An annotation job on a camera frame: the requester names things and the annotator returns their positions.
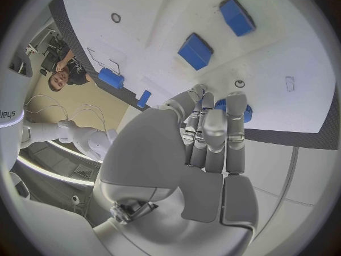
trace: white table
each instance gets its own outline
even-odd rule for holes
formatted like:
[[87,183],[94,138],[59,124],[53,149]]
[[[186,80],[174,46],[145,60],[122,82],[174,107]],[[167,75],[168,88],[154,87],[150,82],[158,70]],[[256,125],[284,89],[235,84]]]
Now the white table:
[[[238,0],[257,29],[240,38],[224,22],[222,0],[64,0],[72,27],[96,71],[119,64],[124,86],[149,106],[203,83],[218,101],[243,80],[253,119],[246,128],[318,133],[335,89],[336,39],[309,0]],[[120,23],[111,14],[121,16]],[[196,32],[213,47],[207,67],[195,71],[177,52]],[[294,78],[294,91],[286,77]]]

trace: black t-shirt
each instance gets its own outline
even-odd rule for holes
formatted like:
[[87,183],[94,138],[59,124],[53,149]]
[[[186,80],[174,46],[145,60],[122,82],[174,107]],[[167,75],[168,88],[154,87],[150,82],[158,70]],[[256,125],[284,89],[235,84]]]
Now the black t-shirt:
[[[70,48],[68,46],[64,47],[61,50],[61,53],[60,53],[61,60],[66,57],[69,50]],[[82,67],[82,65],[76,59],[76,57],[73,57],[72,59],[70,59],[68,63],[66,64],[66,66],[69,68],[69,71],[70,71],[68,84],[82,85],[88,82],[85,76],[86,70],[84,69],[84,67]]]

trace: person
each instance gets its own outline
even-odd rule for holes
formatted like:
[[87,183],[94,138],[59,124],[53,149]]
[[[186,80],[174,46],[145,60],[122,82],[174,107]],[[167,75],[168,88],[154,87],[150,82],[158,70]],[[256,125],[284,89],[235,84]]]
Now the person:
[[52,91],[60,91],[65,84],[82,85],[92,81],[90,75],[86,73],[86,70],[68,46],[62,49],[60,58],[61,60],[56,66],[56,72],[48,79],[48,86]]

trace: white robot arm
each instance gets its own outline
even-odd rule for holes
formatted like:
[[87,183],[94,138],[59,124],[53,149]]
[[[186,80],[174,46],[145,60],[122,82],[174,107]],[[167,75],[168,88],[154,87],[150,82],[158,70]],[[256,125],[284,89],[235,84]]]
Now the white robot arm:
[[95,161],[104,157],[117,136],[114,129],[107,133],[92,127],[78,127],[73,121],[58,123],[24,122],[22,143],[20,148],[26,148],[34,142],[59,139],[61,143],[73,143],[84,155]]

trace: man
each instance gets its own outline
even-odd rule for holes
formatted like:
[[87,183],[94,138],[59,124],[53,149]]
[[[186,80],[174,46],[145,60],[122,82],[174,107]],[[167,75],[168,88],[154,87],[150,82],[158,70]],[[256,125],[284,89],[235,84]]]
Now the man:
[[57,63],[56,72],[48,79],[52,91],[60,91],[65,84],[82,85],[92,81],[69,47],[63,48],[60,58],[62,60]]

